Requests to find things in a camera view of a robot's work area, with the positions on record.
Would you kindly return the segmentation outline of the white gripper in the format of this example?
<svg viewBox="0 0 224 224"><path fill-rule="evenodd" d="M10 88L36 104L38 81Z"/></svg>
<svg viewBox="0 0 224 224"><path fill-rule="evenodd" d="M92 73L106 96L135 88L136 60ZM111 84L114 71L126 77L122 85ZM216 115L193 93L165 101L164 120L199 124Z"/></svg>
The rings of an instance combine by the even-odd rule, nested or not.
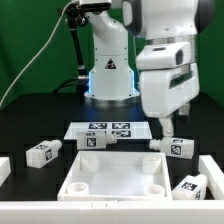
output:
<svg viewBox="0 0 224 224"><path fill-rule="evenodd" d="M173 137L174 127L170 114L178 109L180 116L188 116L191 110L189 101L199 93L197 64L143 71L140 75L140 93L145 115L160 118L163 135Z"/></svg>

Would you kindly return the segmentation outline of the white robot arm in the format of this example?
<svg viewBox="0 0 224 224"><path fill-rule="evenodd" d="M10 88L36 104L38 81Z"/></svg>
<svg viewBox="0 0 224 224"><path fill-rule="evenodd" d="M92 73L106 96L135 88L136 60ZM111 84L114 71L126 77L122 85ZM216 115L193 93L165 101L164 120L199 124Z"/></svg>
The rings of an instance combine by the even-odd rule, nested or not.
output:
<svg viewBox="0 0 224 224"><path fill-rule="evenodd" d="M94 66L85 100L99 106L138 98L144 114L174 135L172 115L199 94L196 36L215 0L81 0L93 30Z"/></svg>

